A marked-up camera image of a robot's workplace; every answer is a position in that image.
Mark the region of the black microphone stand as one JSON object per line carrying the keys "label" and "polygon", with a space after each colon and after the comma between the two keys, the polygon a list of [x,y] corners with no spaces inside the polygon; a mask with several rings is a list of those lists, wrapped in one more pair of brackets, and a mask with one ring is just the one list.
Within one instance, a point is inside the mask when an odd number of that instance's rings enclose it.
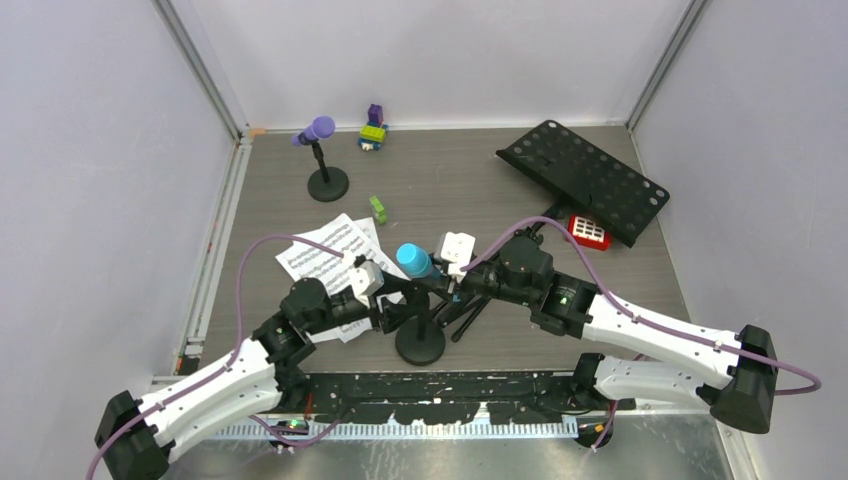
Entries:
{"label": "black microphone stand", "polygon": [[438,361],[446,348],[442,328],[432,320],[430,294],[446,298],[448,281],[436,277],[413,279],[402,290],[405,321],[397,329],[395,349],[408,364],[418,367]]}

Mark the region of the blue toy microphone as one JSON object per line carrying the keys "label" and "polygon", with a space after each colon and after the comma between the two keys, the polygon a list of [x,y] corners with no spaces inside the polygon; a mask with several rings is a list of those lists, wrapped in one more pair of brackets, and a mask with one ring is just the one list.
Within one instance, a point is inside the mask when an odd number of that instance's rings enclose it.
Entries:
{"label": "blue toy microphone", "polygon": [[404,243],[395,254],[398,267],[410,279],[437,278],[441,275],[431,256],[420,246]]}

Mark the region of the black music stand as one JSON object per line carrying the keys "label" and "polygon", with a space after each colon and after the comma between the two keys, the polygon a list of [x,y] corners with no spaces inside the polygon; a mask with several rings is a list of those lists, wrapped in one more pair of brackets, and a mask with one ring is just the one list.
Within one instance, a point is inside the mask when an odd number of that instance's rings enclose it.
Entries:
{"label": "black music stand", "polygon": [[[589,321],[591,297],[599,290],[554,271],[551,256],[540,248],[541,229],[547,220],[567,229],[570,216],[580,215],[605,229],[612,241],[632,247],[669,194],[553,120],[543,122],[496,154],[556,200],[540,220],[512,229],[503,244],[483,261],[494,265],[494,298],[514,293],[519,301],[530,303],[531,319],[543,330],[578,338]],[[569,231],[567,236],[574,239]],[[457,342],[491,300],[468,297],[455,307],[441,303],[437,322],[445,327],[460,320],[451,337]]]}

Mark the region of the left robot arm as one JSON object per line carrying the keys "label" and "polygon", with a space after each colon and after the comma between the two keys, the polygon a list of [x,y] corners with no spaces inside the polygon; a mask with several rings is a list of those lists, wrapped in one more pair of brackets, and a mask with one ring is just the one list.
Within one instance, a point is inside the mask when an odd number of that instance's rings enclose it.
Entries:
{"label": "left robot arm", "polygon": [[390,333],[428,303],[419,285],[392,275],[356,280],[333,295],[318,279],[296,281],[279,311],[228,355],[159,391],[112,397],[86,476],[104,464],[114,479],[160,479],[181,455],[243,417],[275,407],[298,412],[307,398],[298,365],[316,349],[311,334],[363,318]]}

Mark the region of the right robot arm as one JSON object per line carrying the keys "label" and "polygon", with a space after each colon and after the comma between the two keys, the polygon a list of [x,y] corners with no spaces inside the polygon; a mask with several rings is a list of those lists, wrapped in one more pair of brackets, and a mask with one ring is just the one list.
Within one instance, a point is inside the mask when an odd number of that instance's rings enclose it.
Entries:
{"label": "right robot arm", "polygon": [[525,306],[531,322],[553,335],[653,358],[639,366],[606,354],[582,355],[570,385],[580,408],[631,398],[705,405],[737,430],[769,432],[778,370],[767,330],[700,327],[605,294],[594,283],[556,271],[552,255],[526,236],[509,238],[485,260],[475,256],[474,245],[473,236],[448,232],[435,249],[456,291]]}

